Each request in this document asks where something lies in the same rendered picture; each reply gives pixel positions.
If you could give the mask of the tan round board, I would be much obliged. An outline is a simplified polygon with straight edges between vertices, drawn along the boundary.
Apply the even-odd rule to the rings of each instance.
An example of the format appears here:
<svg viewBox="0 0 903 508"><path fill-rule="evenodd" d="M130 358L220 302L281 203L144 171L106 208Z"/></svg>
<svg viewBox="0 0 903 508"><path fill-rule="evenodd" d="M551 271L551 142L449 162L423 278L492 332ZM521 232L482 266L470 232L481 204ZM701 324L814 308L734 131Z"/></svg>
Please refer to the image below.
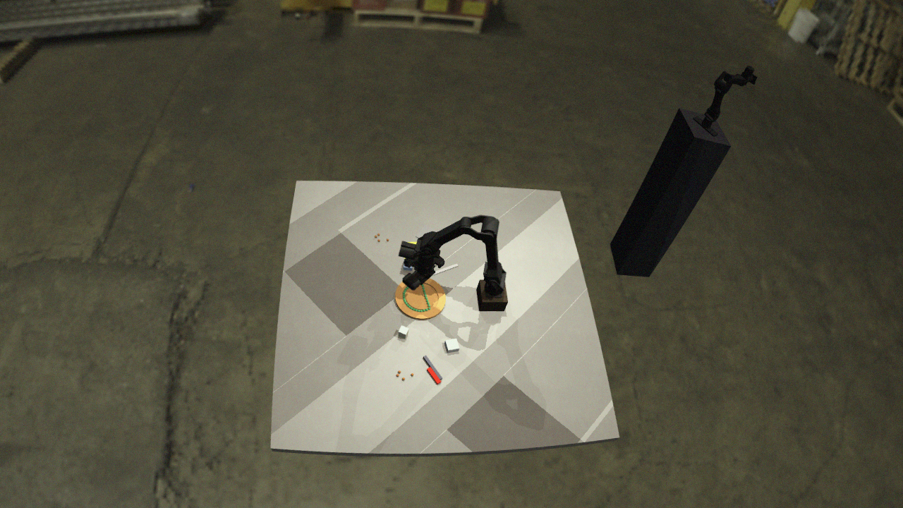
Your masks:
<svg viewBox="0 0 903 508"><path fill-rule="evenodd" d="M439 313L441 313L446 302L445 292L443 291L441 285L439 285L436 281L433 281L433 279L427 279L427 281L425 281L423 285L425 285L425 292L423 292L421 286L417 287L415 291L412 291L408 288L406 290L406 293L404 294L405 297L403 297L403 292L407 287L406 285L400 283L396 290L396 304L399 310L401 310L404 315L416 320L428 320L433 318L433 316L437 316ZM428 306L425 300L425 295L427 295L426 297L431 310L426 311L426 308L428 309ZM406 299L406 302L409 303L411 308L415 308L417 310L425 309L425 312L418 312L413 309L411 310L411 308L409 308L404 303L404 298Z"/></svg>

